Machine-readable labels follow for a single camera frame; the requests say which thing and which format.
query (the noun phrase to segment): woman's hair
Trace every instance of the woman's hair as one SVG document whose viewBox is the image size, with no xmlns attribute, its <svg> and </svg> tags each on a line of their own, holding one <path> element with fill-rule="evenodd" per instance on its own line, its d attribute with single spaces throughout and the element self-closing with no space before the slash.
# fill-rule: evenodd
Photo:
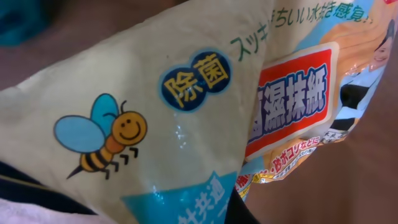
<svg viewBox="0 0 398 224">
<path fill-rule="evenodd" d="M 377 51 L 384 43 L 386 43 L 388 38 L 390 38 L 390 37 L 392 39 L 394 38 L 394 34 L 395 34 L 394 27 L 395 27 L 395 25 L 396 25 L 395 21 L 393 19 L 391 19 L 390 23 L 388 24 L 388 29 L 387 29 L 387 33 L 386 33 L 385 38 L 383 39 L 381 44 L 374 51 Z"/>
</svg>

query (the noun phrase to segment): bee wing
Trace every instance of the bee wing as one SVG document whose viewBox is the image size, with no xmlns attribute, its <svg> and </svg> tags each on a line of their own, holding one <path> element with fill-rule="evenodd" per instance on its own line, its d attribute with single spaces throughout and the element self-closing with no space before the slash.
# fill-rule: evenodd
<svg viewBox="0 0 398 224">
<path fill-rule="evenodd" d="M 63 147 L 80 153 L 97 151 L 105 142 L 104 132 L 96 123 L 77 115 L 60 118 L 55 123 L 54 135 Z"/>
<path fill-rule="evenodd" d="M 96 124 L 98 124 L 98 126 L 104 132 L 105 136 L 109 136 L 111 134 L 112 123 L 114 119 L 118 116 L 118 103 L 113 98 L 113 96 L 104 93 L 97 97 L 91 109 L 90 118 Z"/>
</svg>

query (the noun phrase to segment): brown background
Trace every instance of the brown background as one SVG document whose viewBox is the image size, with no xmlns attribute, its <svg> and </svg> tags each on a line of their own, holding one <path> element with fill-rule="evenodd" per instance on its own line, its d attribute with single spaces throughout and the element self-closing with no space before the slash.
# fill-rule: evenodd
<svg viewBox="0 0 398 224">
<path fill-rule="evenodd" d="M 46 31 L 0 48 L 0 89 L 181 1 L 57 2 Z M 252 185 L 246 203 L 262 223 L 398 223 L 397 61 L 396 41 L 376 94 L 347 140 L 319 147 L 283 181 Z"/>
</svg>

